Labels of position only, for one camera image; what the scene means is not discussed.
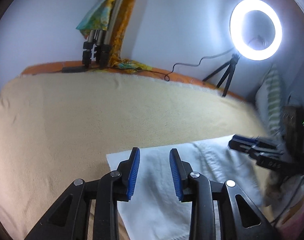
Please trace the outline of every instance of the beige blanket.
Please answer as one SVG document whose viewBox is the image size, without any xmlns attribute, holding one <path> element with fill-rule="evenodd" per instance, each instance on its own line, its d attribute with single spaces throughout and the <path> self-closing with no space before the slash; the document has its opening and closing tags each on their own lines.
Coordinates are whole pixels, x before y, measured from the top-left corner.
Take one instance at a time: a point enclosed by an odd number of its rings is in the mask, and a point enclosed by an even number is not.
<svg viewBox="0 0 304 240">
<path fill-rule="evenodd" d="M 12 80 L 0 93 L 0 221 L 23 239 L 74 179 L 109 172 L 109 153 L 265 135 L 251 106 L 215 93 L 111 73 Z"/>
</svg>

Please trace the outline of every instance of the metal screw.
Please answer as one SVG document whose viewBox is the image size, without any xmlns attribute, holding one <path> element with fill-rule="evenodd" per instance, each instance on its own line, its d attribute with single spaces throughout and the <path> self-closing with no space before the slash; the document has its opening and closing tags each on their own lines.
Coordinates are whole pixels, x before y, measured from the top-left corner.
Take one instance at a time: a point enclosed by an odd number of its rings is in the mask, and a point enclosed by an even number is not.
<svg viewBox="0 0 304 240">
<path fill-rule="evenodd" d="M 73 184 L 74 184 L 75 186 L 80 186 L 80 185 L 83 184 L 83 180 L 81 180 L 81 179 L 76 179 L 76 180 L 73 182 Z"/>
<path fill-rule="evenodd" d="M 197 171 L 192 171 L 192 172 L 190 173 L 190 176 L 191 176 L 192 178 L 198 178 L 198 177 L 199 177 L 199 173 L 198 173 Z"/>
<path fill-rule="evenodd" d="M 118 177 L 120 175 L 120 173 L 118 171 L 111 171 L 110 173 L 111 177 Z"/>
<path fill-rule="evenodd" d="M 229 187 L 234 187 L 234 186 L 236 185 L 236 183 L 235 183 L 235 181 L 233 181 L 233 180 L 228 180 L 228 181 L 226 182 L 226 185 L 229 186 Z"/>
</svg>

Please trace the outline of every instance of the led ring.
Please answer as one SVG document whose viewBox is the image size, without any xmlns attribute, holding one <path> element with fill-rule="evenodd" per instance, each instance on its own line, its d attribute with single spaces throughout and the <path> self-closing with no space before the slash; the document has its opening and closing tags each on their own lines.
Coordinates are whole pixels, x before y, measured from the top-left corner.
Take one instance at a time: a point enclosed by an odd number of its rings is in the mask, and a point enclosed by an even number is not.
<svg viewBox="0 0 304 240">
<path fill-rule="evenodd" d="M 263 50 L 252 49 L 242 39 L 244 16 L 255 10 L 265 13 L 272 20 L 275 28 L 275 38 L 272 44 Z M 271 57 L 278 50 L 282 41 L 282 26 L 276 12 L 261 0 L 244 0 L 236 5 L 231 16 L 230 31 L 234 46 L 239 53 L 252 60 L 264 60 Z"/>
</svg>

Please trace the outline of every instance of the tripod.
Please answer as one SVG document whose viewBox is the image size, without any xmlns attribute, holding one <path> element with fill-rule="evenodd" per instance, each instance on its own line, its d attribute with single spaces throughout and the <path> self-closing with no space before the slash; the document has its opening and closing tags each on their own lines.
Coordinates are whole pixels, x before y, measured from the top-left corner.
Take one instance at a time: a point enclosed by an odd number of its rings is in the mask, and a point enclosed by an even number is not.
<svg viewBox="0 0 304 240">
<path fill-rule="evenodd" d="M 227 79 L 227 82 L 226 82 L 226 86 L 224 88 L 223 95 L 222 95 L 222 97 L 225 97 L 226 94 L 227 94 L 227 91 L 228 91 L 228 89 L 230 87 L 232 78 L 233 78 L 233 74 L 234 74 L 234 71 L 235 71 L 235 66 L 239 62 L 239 58 L 240 58 L 239 54 L 232 54 L 232 58 L 231 58 L 230 61 L 224 63 L 217 70 L 215 70 L 213 73 L 211 73 L 206 78 L 204 78 L 203 82 L 207 81 L 208 79 L 210 79 L 211 77 L 213 77 L 214 75 L 216 75 L 218 72 L 220 72 L 222 69 L 224 69 L 224 68 L 226 68 L 228 66 L 227 70 L 225 71 L 224 75 L 222 76 L 221 80 L 218 82 L 218 84 L 216 86 L 216 88 L 219 88 L 223 84 L 224 80 L 228 76 L 228 79 Z"/>
</svg>

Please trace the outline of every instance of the striped pillow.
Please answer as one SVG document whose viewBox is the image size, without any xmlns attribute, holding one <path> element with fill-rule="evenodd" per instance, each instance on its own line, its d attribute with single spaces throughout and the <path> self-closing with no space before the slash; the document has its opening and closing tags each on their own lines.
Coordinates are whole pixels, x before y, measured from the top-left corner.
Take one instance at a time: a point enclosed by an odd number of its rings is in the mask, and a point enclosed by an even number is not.
<svg viewBox="0 0 304 240">
<path fill-rule="evenodd" d="M 273 64 L 270 70 L 267 72 L 261 89 L 264 89 L 264 93 L 258 100 L 258 93 L 256 95 L 256 106 L 260 117 L 264 124 L 267 126 L 268 132 L 273 137 L 279 137 L 281 135 L 281 81 L 276 65 Z"/>
</svg>

